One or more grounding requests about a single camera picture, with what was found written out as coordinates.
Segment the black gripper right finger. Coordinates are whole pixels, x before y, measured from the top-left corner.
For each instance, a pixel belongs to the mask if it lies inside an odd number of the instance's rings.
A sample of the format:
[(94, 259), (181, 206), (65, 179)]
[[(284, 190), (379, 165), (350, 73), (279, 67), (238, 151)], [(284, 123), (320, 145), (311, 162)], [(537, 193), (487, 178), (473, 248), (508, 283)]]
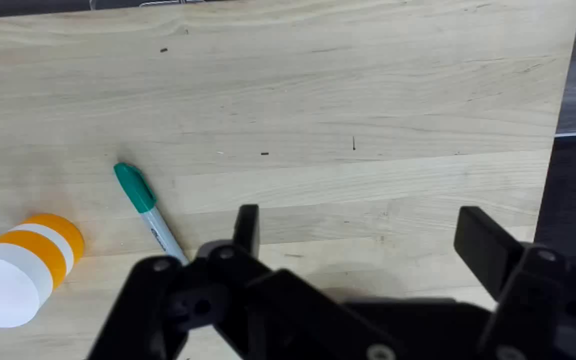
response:
[(454, 250), (494, 299), (525, 253), (525, 245), (479, 206), (461, 207)]

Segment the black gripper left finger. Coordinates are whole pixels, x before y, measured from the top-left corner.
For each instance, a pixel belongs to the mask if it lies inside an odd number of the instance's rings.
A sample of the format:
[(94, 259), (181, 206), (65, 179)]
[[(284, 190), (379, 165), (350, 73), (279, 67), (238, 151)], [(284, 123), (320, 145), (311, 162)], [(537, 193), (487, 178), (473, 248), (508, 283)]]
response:
[(198, 250), (198, 259), (259, 263), (259, 250), (261, 250), (261, 206), (243, 204), (235, 220), (232, 235), (226, 239), (207, 242)]

